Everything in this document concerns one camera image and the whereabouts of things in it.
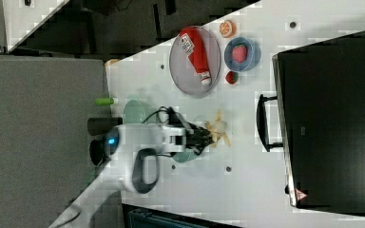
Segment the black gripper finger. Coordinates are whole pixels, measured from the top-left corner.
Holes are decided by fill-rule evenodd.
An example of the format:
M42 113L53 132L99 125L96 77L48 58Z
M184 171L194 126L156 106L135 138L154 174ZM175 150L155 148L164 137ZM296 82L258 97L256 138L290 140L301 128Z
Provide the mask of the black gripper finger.
M214 141L211 137L204 138L189 138L186 142L186 147L194 151L199 156L205 147L211 145Z
M188 132L193 137L208 137L210 135L209 130L195 124L190 125Z

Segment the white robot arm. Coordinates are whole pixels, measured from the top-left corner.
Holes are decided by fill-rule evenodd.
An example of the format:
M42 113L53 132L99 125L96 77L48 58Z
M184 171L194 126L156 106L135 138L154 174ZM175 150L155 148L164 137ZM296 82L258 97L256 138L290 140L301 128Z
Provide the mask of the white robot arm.
M104 167L48 228L88 228L111 195L121 191L147 194L154 189L160 177L160 157L188 150L200 155L214 142L210 130L188 122L173 108L159 110L167 115L163 123L124 123L106 133Z

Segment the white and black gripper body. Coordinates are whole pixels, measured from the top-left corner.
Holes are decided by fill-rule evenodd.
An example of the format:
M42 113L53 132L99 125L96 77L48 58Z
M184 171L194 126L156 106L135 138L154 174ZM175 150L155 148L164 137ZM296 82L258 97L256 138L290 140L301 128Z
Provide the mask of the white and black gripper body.
M166 110L167 122L163 125L163 152L182 153L186 150L186 136L193 133L193 128L183 115L172 107Z

